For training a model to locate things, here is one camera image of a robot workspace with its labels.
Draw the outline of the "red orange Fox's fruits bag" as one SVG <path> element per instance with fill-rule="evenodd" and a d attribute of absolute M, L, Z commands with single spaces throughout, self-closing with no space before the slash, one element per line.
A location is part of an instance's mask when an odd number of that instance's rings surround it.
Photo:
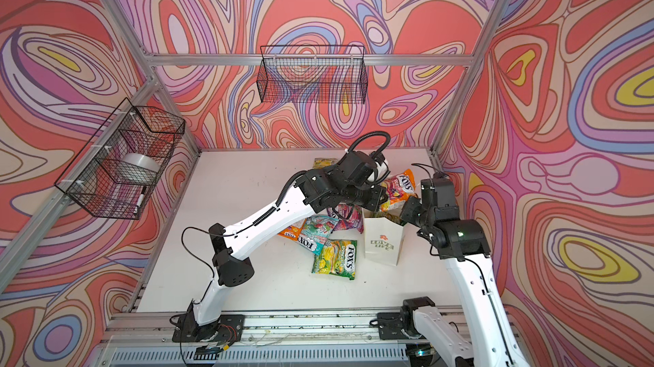
<path fill-rule="evenodd" d="M 380 205 L 382 212 L 401 210 L 409 198 L 417 196 L 415 177 L 410 169 L 386 179 L 381 184 L 388 195 L 388 200 Z"/>

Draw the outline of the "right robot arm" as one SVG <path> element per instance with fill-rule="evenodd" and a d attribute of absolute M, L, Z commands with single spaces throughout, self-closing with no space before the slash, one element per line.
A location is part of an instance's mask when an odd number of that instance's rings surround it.
<path fill-rule="evenodd" d="M 400 219 L 418 228 L 417 236 L 436 250 L 456 287 L 469 340 L 445 320 L 427 297 L 403 302 L 408 336 L 429 341 L 447 366 L 528 366 L 498 292 L 490 247 L 480 224 L 461 220 L 458 207 L 411 197 Z"/>

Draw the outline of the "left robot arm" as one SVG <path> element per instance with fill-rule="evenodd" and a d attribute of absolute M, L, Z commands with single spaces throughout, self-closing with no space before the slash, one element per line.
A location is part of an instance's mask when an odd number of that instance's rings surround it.
<path fill-rule="evenodd" d="M 293 174 L 278 198 L 255 214 L 228 227 L 210 227 L 206 233 L 214 249 L 208 264 L 212 278 L 190 307 L 195 324 L 218 321 L 230 290 L 254 276 L 250 254 L 287 227 L 340 204 L 378 211 L 388 201 L 382 182 L 390 169 L 383 151 L 390 140 L 381 130 L 361 135 L 335 164 Z"/>

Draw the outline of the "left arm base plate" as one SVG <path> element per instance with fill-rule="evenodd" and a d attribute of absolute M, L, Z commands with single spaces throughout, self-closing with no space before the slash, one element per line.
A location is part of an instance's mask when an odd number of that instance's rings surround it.
<path fill-rule="evenodd" d="M 173 342 L 217 342 L 233 344 L 241 340 L 245 324 L 243 314 L 223 314 L 218 321 L 198 325 L 192 312 L 174 314 L 169 322 L 174 326 Z"/>

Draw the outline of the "illustrated paper gift bag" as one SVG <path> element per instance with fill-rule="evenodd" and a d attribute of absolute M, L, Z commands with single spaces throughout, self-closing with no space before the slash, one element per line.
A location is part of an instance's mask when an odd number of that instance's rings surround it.
<path fill-rule="evenodd" d="M 405 237 L 405 222 L 392 213 L 364 212 L 364 254 L 375 263 L 397 266 Z"/>

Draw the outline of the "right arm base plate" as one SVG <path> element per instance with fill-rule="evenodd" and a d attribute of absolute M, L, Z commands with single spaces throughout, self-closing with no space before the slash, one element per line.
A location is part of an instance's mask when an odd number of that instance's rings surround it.
<path fill-rule="evenodd" d="M 370 322 L 370 326 L 377 328 L 378 335 L 383 341 L 423 338 L 415 328 L 412 312 L 405 310 L 378 312 L 376 318 Z"/>

